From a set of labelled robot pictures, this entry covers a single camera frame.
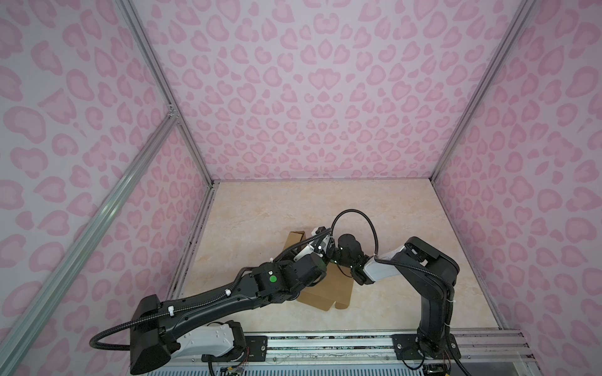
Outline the brown cardboard box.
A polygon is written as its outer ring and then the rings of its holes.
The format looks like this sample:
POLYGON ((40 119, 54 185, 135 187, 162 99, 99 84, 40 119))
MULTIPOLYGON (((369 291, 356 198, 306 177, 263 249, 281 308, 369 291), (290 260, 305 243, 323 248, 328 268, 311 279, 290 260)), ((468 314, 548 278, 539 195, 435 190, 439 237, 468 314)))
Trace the brown cardboard box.
POLYGON ((342 271, 346 270, 329 263, 325 278, 317 285, 302 290, 296 302, 325 312, 331 308, 346 310, 351 304, 354 280, 342 271))

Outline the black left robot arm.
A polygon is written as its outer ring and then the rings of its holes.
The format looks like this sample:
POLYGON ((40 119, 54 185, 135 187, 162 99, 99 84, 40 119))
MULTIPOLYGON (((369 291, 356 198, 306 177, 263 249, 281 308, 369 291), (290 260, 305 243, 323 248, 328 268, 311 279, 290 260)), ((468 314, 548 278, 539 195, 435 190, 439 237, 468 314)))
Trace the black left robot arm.
POLYGON ((182 348, 178 339, 225 316, 297 299, 304 288, 325 277, 327 265, 316 255, 246 267, 220 288, 182 299, 159 302, 143 299, 130 330, 130 374, 139 375, 166 365, 182 348))

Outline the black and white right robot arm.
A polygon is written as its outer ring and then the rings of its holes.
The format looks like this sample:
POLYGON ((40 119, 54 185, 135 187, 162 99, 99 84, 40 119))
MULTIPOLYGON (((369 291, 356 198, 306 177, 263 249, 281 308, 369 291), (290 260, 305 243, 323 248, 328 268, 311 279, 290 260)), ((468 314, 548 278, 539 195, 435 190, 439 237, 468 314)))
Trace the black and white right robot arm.
POLYGON ((421 238, 411 237, 403 246, 381 257, 368 256, 351 234, 327 247, 330 261, 346 267, 358 285, 373 285, 389 277, 403 276, 421 296, 420 325, 414 348, 435 358, 448 344, 453 315, 457 262, 421 238))

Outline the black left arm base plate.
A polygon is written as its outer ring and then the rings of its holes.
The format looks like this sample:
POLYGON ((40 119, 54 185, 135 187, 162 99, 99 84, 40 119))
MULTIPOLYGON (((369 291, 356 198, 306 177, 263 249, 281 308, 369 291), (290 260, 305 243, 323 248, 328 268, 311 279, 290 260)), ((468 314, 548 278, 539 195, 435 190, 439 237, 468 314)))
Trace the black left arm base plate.
POLYGON ((224 355, 215 357, 202 355, 202 361, 212 362, 264 362, 267 357, 268 337, 262 335, 246 335, 244 338, 235 338, 233 349, 224 355))

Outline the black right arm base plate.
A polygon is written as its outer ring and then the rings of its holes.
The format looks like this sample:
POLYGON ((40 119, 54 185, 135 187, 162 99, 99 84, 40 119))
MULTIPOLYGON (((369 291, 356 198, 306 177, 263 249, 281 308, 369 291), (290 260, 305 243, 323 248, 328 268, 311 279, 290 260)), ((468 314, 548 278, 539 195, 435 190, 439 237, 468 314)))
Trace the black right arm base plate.
POLYGON ((462 354, 459 344, 453 334, 449 335, 451 346, 448 346, 447 340, 442 338, 439 350, 433 352, 428 346, 420 347, 418 335, 416 334, 394 334, 391 335, 393 350, 397 360, 454 360, 455 357, 461 359, 462 354))

